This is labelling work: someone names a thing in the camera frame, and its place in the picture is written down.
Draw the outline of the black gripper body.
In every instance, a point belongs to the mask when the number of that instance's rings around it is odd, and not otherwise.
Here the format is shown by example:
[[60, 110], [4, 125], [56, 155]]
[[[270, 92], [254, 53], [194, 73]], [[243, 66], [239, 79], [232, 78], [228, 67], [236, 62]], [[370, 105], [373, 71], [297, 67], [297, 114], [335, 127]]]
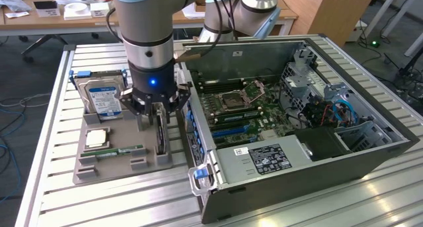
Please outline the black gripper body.
[[159, 68], [144, 68], [128, 62], [134, 88], [146, 94], [166, 94], [172, 97], [178, 87], [175, 83], [175, 60]]

